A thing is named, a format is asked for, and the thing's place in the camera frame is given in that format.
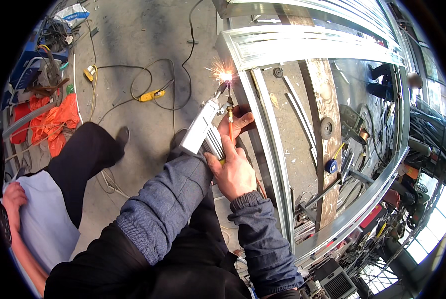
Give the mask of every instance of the welding torch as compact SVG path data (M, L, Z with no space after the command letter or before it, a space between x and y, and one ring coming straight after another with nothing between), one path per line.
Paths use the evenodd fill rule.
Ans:
M221 143L221 136L218 129L211 123L216 115L222 115L225 110L232 111L233 103L227 102L220 108L218 98L229 87L230 82L224 81L220 84L214 96L210 97L206 102L201 104L201 110L193 120L190 128L183 137L180 143L180 149L187 154L197 154L200 147L203 145L207 152L211 152L218 160L224 161L225 154L223 151L223 145ZM232 112L231 112L231 125L230 134L232 135Z

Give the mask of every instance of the vent grille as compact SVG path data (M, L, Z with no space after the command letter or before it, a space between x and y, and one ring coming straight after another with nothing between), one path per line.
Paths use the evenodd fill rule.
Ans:
M324 285L324 289L328 292L331 299L342 297L347 291L351 290L351 288L351 283L342 272Z

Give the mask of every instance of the yellow power strip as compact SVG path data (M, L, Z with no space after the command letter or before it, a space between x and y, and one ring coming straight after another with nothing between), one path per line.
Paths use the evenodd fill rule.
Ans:
M150 91L150 92L147 92L147 93L143 94L140 97L139 101L140 102L146 102L146 101L149 101L149 100L152 100L152 99L158 99L158 98L160 98L160 97L162 97L164 95L165 95L165 91L164 90L162 90L162 91L154 90L154 91Z

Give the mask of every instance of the left hand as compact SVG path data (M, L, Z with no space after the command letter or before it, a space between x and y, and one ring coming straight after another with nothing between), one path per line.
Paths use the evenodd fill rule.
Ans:
M7 187L4 193L2 204L7 211L10 232L20 231L20 207L27 203L25 190L20 183L13 182Z
M226 113L225 116L223 116L223 119L221 120L220 124L218 125L218 132L220 132L220 135L230 135L230 127L228 124L228 113ZM238 137L239 134L255 128L255 124L253 123L255 121L255 117L251 112L244 113L241 106L234 106L233 107L233 137L234 137L234 144L236 144L236 137Z

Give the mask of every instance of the white plastic bag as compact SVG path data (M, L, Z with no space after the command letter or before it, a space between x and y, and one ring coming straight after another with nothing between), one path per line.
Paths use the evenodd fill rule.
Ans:
M64 21L70 28L77 27L81 22L88 18L90 13L81 4L74 4L57 12L53 19L55 21Z

